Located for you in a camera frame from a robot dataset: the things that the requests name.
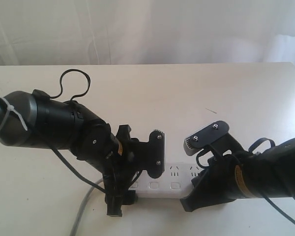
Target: white zip tie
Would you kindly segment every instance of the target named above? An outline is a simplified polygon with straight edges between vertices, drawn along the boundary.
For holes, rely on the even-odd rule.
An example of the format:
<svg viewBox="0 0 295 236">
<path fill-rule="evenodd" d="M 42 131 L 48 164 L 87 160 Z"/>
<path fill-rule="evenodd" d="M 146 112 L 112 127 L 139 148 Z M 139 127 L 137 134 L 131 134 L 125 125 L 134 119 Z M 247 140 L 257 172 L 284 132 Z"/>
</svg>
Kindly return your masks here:
<svg viewBox="0 0 295 236">
<path fill-rule="evenodd" d="M 2 130 L 2 128 L 4 127 L 6 121 L 8 120 L 8 117 L 9 117 L 10 112 L 14 112 L 19 117 L 20 122 L 21 122 L 23 128 L 27 131 L 28 130 L 28 127 L 26 126 L 25 121 L 24 121 L 22 115 L 19 112 L 17 112 L 15 110 L 14 106 L 12 106 L 4 97 L 2 97 L 1 99 L 6 103 L 7 107 L 6 107 L 6 113 L 4 115 L 4 118 L 3 118 L 3 120 L 2 120 L 2 122 L 0 124 L 0 130 Z"/>
</svg>

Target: yellow sticker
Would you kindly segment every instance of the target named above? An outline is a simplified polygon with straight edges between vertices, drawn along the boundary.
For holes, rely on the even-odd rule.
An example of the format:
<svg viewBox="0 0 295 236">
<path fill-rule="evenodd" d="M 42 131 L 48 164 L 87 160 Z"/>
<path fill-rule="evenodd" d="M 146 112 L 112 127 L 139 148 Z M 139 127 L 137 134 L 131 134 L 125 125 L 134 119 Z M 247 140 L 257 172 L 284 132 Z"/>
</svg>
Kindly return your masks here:
<svg viewBox="0 0 295 236">
<path fill-rule="evenodd" d="M 237 183 L 238 188 L 241 190 L 241 192 L 247 197 L 247 198 L 255 198 L 256 196 L 253 195 L 250 190 L 247 188 L 244 177 L 242 175 L 242 171 L 240 169 L 240 166 L 235 166 L 235 180 Z"/>
<path fill-rule="evenodd" d="M 118 143 L 119 143 L 118 154 L 119 154 L 120 156 L 122 156 L 123 147 L 122 147 L 122 144 L 121 144 L 121 142 L 120 142 L 119 140 L 118 140 Z"/>
</svg>

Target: white power strip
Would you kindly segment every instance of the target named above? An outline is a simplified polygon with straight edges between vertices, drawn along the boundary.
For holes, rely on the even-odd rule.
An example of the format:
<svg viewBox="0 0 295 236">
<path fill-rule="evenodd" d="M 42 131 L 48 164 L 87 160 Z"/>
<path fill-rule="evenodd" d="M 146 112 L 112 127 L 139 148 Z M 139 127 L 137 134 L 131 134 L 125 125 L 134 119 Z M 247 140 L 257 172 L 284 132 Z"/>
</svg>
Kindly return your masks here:
<svg viewBox="0 0 295 236">
<path fill-rule="evenodd" d="M 191 180 L 201 170 L 198 165 L 166 163 L 160 178 L 153 179 L 143 171 L 130 189 L 136 190 L 139 198 L 183 198 L 193 189 Z"/>
</svg>

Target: white table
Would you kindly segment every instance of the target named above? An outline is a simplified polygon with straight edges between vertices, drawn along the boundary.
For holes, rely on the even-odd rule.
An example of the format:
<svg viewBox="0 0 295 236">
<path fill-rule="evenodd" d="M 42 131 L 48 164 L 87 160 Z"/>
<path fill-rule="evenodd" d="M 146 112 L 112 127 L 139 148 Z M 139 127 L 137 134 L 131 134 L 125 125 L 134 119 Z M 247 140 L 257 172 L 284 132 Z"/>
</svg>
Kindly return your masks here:
<svg viewBox="0 0 295 236">
<path fill-rule="evenodd" d="M 295 137 L 295 68 L 290 63 L 4 66 L 0 95 L 33 89 L 58 94 L 59 76 L 69 68 L 91 76 L 88 95 L 78 100 L 114 132 L 119 124 L 130 124 L 132 136 L 146 141 L 153 129 L 164 131 L 170 162 L 195 163 L 184 154 L 183 139 L 216 120 L 226 121 L 245 148 L 260 137 L 277 144 Z M 85 86 L 82 75 L 68 74 L 59 100 Z M 100 178 L 87 163 L 62 153 L 86 177 Z M 0 144 L 0 236 L 68 235 L 88 189 L 50 150 Z M 295 218 L 293 199 L 274 201 Z M 122 210 L 122 218 L 106 216 L 104 195 L 94 191 L 78 235 L 295 236 L 295 226 L 263 199 L 193 213 L 184 212 L 178 200 L 140 199 Z"/>
</svg>

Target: electrical outlet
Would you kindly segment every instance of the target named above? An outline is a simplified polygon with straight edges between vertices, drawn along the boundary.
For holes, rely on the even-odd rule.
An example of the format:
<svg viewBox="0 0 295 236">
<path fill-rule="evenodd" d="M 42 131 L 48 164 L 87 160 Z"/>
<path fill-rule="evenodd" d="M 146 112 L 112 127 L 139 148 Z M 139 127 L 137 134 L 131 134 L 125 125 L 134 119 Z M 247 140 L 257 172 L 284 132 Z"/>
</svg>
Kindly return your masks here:
<svg viewBox="0 0 295 236">
<path fill-rule="evenodd" d="M 136 190 L 139 198 L 183 198 L 193 189 L 191 180 L 201 170 L 198 165 L 166 163 L 160 178 L 153 179 L 143 171 L 130 189 Z"/>
</svg>

